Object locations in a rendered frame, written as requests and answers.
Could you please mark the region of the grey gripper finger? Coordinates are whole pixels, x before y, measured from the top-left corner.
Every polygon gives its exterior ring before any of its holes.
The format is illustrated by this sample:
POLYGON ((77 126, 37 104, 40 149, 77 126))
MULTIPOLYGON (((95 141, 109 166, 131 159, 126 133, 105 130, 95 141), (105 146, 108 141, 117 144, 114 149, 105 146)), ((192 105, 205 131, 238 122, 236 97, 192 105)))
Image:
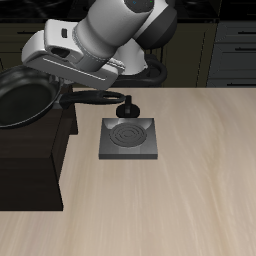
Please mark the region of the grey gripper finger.
POLYGON ((51 106, 53 109, 61 109, 60 105, 60 98, 62 96, 61 89, 62 89, 62 80, 57 78, 54 75, 49 77, 49 85, 50 85, 50 92, 52 97, 51 106))
POLYGON ((63 93, 72 93, 73 92, 73 82, 65 80, 62 86, 63 93))

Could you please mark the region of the round black knob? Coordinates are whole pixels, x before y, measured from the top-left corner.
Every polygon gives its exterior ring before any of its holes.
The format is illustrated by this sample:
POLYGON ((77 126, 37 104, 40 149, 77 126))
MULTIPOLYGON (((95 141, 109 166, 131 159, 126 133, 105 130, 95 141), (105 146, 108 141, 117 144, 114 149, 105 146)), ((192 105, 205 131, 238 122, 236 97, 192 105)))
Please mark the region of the round black knob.
POLYGON ((125 103, 117 107, 116 115, 119 118, 137 118, 140 115, 140 108, 132 103, 132 96, 127 95, 125 103))

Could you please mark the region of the grey drawer unit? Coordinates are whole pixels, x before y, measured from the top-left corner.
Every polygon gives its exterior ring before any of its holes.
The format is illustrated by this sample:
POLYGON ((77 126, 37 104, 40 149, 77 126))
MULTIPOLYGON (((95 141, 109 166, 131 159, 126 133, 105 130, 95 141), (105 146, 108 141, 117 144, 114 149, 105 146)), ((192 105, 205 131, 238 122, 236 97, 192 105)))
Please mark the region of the grey drawer unit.
POLYGON ((218 24, 207 86, 256 88, 256 21, 218 24))

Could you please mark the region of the dark grey stove plate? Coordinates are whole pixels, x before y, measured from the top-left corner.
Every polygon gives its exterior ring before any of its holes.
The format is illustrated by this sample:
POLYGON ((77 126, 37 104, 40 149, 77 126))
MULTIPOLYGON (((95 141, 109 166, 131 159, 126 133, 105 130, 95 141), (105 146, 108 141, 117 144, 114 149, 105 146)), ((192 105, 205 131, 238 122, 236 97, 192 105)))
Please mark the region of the dark grey stove plate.
POLYGON ((153 118, 103 118, 99 153, 104 160, 156 160, 153 118))

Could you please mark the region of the black frying pan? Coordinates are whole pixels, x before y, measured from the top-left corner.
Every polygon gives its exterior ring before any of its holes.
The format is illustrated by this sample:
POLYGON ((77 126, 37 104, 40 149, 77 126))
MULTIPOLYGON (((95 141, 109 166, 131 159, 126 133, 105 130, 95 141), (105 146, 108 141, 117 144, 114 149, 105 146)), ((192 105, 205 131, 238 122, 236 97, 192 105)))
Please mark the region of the black frying pan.
MULTIPOLYGON (((50 76, 23 65, 0 73, 0 129, 27 126, 53 109, 50 76)), ((75 103, 109 105, 122 103, 126 99, 121 93, 103 90, 61 94, 63 110, 75 103)))

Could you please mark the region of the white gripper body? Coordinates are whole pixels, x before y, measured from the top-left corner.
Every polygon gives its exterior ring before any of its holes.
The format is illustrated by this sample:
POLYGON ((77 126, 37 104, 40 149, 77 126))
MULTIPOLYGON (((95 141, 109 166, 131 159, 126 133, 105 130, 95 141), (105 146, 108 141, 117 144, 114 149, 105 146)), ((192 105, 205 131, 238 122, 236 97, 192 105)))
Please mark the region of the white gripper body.
POLYGON ((82 71, 69 61, 48 53, 44 47, 44 31, 36 32, 24 45, 21 60, 24 66, 63 78, 66 84, 78 83, 98 90, 107 90, 117 80, 121 70, 109 64, 96 72, 82 71))

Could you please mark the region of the dark kitchen cupboards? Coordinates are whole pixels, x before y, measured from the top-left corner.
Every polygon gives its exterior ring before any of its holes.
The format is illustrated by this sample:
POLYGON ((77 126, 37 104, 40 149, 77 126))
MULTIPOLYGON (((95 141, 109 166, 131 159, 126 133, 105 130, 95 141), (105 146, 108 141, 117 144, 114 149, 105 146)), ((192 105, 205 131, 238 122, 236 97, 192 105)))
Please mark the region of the dark kitchen cupboards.
MULTIPOLYGON (((167 0, 178 12, 173 38, 147 50, 167 68, 164 87, 208 87, 217 26, 256 21, 256 0, 167 0)), ((0 0, 0 72, 21 63, 21 49, 49 18, 78 21, 94 0, 0 0)))

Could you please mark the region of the dark wooden cabinet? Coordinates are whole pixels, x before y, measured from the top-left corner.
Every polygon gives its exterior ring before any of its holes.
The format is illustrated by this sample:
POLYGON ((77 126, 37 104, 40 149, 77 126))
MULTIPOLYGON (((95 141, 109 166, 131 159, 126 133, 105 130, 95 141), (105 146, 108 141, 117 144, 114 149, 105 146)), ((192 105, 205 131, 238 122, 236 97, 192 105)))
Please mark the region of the dark wooden cabinet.
POLYGON ((74 106, 0 130, 0 211, 61 211, 59 187, 69 137, 78 133, 74 106))

